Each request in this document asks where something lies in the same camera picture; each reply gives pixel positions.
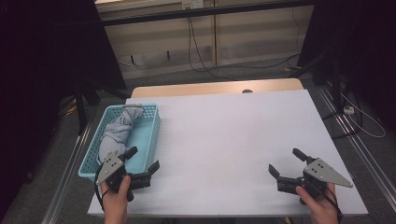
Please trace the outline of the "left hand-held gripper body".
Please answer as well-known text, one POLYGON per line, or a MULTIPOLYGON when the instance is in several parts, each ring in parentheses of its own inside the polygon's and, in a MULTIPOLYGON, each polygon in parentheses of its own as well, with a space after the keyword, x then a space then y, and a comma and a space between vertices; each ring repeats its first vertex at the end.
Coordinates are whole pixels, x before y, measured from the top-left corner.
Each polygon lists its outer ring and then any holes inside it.
POLYGON ((128 175, 131 178, 131 183, 127 191, 127 200, 132 201, 134 199, 133 191, 149 187, 152 175, 148 171, 140 174, 128 173, 125 166, 126 161, 124 153, 119 156, 109 153, 96 172, 95 184, 100 186, 106 182, 110 189, 117 193, 122 179, 128 175))

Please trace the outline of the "aluminium floor rail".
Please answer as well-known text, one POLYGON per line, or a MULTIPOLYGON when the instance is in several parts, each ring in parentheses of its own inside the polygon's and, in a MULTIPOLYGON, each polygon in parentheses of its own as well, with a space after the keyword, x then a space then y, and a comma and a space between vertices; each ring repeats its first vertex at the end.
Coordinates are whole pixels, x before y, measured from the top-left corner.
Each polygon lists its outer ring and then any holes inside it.
POLYGON ((69 191, 74 173, 78 168, 78 160, 81 157, 82 151, 85 147, 89 134, 91 132, 92 124, 89 122, 83 129, 80 129, 76 143, 74 144, 71 156, 64 168, 60 183, 58 184, 49 207, 41 221, 41 224, 56 224, 58 216, 62 210, 64 200, 69 191))
POLYGON ((359 155, 361 162, 365 165, 374 182, 381 190, 382 195, 386 198, 392 211, 396 213, 396 184, 394 184, 384 170, 380 167, 375 157, 370 152, 367 145, 360 137, 360 133, 366 133, 373 140, 378 140, 377 135, 366 132, 351 115, 345 115, 342 111, 337 112, 332 100, 331 93, 323 88, 319 88, 319 95, 323 98, 327 107, 334 113, 334 117, 338 126, 343 131, 343 135, 355 149, 359 155))

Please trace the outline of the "black curtain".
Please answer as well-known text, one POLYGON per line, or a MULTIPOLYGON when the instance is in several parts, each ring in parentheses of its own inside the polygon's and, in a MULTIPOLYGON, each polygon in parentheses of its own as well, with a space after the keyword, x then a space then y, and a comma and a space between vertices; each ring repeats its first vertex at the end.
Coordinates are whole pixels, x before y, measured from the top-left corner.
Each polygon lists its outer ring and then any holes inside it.
POLYGON ((0 0, 0 221, 50 140, 59 103, 125 82, 96 0, 0 0))
POLYGON ((314 0, 299 65, 320 54, 396 132, 396 0, 314 0))

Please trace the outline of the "white table sheet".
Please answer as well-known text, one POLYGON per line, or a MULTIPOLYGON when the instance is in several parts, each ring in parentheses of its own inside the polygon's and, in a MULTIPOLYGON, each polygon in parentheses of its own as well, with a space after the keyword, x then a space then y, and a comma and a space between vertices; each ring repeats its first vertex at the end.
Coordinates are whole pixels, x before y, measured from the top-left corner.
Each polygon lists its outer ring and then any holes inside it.
POLYGON ((297 177, 295 148, 348 171, 306 90, 153 97, 161 119, 150 187, 131 217, 281 217, 308 210, 268 167, 297 177))

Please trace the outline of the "person's right hand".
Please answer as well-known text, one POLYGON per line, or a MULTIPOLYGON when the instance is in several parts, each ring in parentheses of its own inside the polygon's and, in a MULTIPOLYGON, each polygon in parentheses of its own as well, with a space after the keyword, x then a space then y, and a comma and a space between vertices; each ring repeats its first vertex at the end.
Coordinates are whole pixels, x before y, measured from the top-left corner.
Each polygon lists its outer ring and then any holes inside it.
POLYGON ((313 199, 307 191, 300 186, 296 192, 310 210, 312 224, 338 224, 337 209, 326 199, 313 199))

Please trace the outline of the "light blue tank top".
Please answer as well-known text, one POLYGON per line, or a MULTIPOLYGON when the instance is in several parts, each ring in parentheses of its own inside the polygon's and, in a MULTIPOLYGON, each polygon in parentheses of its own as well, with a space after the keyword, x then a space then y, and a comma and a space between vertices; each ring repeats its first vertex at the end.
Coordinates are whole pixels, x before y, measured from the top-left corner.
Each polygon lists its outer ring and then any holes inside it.
POLYGON ((105 161, 109 153, 119 156, 128 149, 126 141, 134 127, 134 121, 139 119, 143 112, 144 109, 141 107, 127 107, 106 125, 96 158, 99 164, 105 161))

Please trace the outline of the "turquoise plastic basket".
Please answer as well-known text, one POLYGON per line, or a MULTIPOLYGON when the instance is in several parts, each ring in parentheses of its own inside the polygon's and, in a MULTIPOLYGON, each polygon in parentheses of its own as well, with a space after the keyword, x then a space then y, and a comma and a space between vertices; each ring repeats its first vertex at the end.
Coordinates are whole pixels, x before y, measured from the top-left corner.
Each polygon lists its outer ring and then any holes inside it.
MULTIPOLYGON (((133 174, 146 172, 153 163, 161 123, 159 110, 156 105, 143 104, 140 106, 143 108, 143 114, 133 122, 134 126, 128 132, 125 143, 127 148, 137 147, 138 149, 137 153, 124 163, 127 172, 133 174)), ((105 128, 108 123, 117 119, 124 109, 124 105, 111 105, 105 110, 79 167, 78 175, 80 177, 88 178, 91 181, 94 180, 95 173, 99 167, 97 156, 105 128)))

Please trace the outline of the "black horizontal bar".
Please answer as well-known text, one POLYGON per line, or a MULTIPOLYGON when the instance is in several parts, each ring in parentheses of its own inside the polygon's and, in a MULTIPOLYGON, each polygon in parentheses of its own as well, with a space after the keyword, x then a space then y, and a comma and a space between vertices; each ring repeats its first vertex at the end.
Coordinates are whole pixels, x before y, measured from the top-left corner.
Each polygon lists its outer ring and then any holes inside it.
POLYGON ((206 7, 198 9, 183 9, 170 12, 153 13, 136 16, 121 16, 109 19, 102 19, 104 26, 115 26, 123 24, 133 24, 149 21, 167 21, 184 18, 194 18, 203 16, 213 16, 221 14, 241 13, 258 10, 280 9, 288 7, 313 6, 316 0, 274 0, 270 2, 232 5, 224 7, 206 7))

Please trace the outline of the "black metal stand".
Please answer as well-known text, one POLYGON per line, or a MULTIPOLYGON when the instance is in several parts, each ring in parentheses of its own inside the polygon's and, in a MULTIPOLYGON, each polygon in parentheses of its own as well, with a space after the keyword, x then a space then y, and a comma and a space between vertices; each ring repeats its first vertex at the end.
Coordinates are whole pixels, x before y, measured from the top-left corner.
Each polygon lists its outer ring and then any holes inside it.
POLYGON ((97 90, 105 91, 121 99, 129 98, 129 95, 122 91, 116 90, 99 81, 88 78, 77 79, 74 87, 78 111, 78 134, 82 134, 87 126, 84 101, 87 101, 89 105, 98 105, 101 102, 100 97, 96 92, 97 90))
POLYGON ((332 102, 335 111, 342 111, 341 87, 340 87, 340 65, 333 53, 322 52, 302 68, 293 72, 290 78, 299 78, 305 73, 311 72, 316 85, 331 85, 332 102))

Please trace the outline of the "person's left hand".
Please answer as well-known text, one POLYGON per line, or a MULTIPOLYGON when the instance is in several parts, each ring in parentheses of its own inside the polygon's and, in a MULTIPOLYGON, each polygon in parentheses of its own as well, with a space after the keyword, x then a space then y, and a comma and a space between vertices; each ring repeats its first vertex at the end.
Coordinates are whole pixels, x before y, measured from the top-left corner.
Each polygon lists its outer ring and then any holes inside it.
POLYGON ((127 191, 130 183, 131 178, 128 175, 125 176, 120 183, 120 189, 117 193, 113 192, 106 182, 100 185, 103 207, 107 217, 121 217, 126 214, 128 204, 127 191))

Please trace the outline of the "beige wooden cabinet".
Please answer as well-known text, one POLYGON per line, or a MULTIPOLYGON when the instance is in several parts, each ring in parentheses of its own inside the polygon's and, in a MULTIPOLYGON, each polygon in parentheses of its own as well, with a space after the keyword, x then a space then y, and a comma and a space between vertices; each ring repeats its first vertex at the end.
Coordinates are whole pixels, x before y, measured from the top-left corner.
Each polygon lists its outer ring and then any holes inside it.
MULTIPOLYGON (((182 0, 98 0, 101 20, 183 10, 182 0)), ((274 0, 204 0, 204 7, 274 0)), ((105 26, 124 78, 273 59, 302 49, 314 6, 105 26)))

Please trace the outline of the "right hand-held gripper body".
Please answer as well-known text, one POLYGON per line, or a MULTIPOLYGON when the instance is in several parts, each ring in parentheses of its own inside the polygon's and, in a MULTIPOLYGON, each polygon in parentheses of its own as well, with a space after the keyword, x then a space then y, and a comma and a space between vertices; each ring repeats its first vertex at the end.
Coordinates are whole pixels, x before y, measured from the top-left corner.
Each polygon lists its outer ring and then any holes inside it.
POLYGON ((284 177, 276 173, 277 190, 290 194, 297 194, 296 187, 300 186, 312 198, 317 198, 319 195, 325 194, 328 183, 347 188, 353 187, 353 184, 349 180, 335 171, 322 159, 315 159, 307 164, 303 169, 303 175, 301 177, 284 177))

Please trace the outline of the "white wall socket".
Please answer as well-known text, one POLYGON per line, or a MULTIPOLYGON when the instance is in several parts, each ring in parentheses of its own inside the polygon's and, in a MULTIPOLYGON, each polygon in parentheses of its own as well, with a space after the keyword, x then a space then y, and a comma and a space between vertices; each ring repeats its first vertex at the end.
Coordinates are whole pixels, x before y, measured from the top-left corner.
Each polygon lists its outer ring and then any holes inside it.
POLYGON ((182 0, 181 5, 183 9, 203 8, 204 0, 182 0))

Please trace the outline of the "wooden table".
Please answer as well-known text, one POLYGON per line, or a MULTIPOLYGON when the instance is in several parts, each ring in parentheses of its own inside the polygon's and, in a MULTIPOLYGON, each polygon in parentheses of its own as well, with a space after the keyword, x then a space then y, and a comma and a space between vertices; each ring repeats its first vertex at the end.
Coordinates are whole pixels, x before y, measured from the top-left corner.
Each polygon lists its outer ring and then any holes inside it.
POLYGON ((302 82, 297 78, 276 78, 137 87, 132 91, 131 97, 142 98, 242 93, 243 90, 252 90, 253 92, 296 91, 302 90, 303 88, 302 82))

